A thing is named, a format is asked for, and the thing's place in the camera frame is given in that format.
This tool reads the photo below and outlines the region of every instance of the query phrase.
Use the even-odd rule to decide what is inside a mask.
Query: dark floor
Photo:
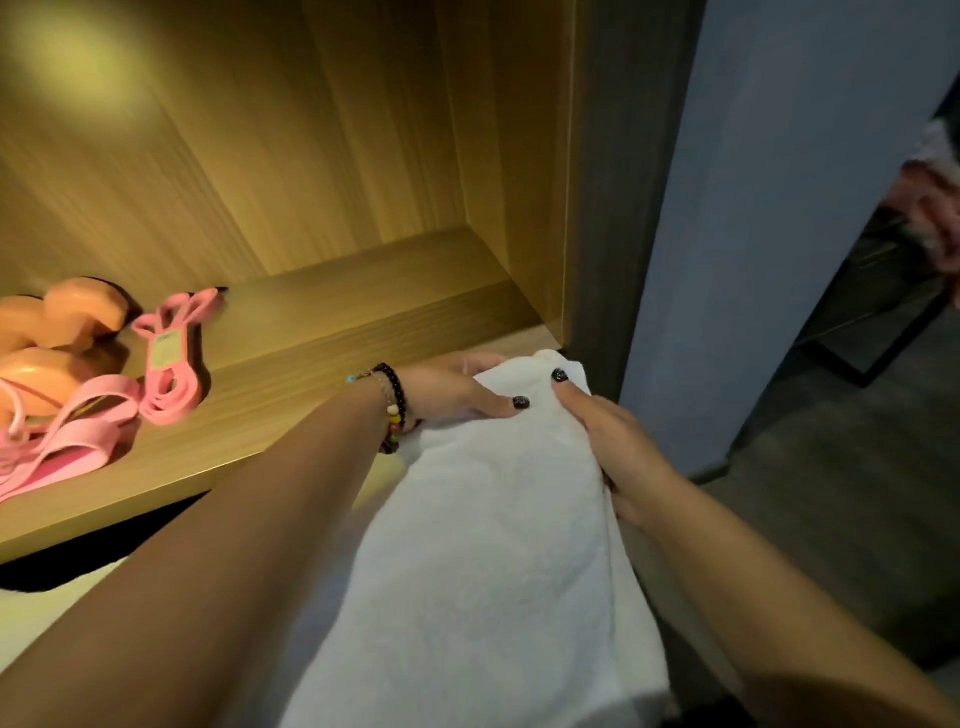
[[[829,344],[869,363],[922,304]],[[960,312],[863,390],[791,353],[707,490],[923,667],[960,654]]]

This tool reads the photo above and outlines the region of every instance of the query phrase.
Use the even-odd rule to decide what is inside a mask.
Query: white towel
[[[662,645],[587,435],[552,391],[558,366],[587,389],[555,352],[513,359],[477,379],[529,410],[404,441],[415,460],[356,552],[283,726],[656,719]]]

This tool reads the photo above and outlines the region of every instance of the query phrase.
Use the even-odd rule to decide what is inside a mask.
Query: pink object
[[[17,387],[0,379],[0,388],[14,406],[9,426],[0,431],[0,502],[103,468],[120,440],[121,425],[136,418],[141,398],[136,379],[98,376],[81,386],[50,424],[30,428]],[[78,410],[104,397],[120,402],[68,422]]]
[[[154,425],[179,422],[200,404],[203,390],[190,364],[189,329],[219,307],[216,288],[171,296],[156,313],[145,313],[131,328],[147,340],[147,376],[140,415]]]

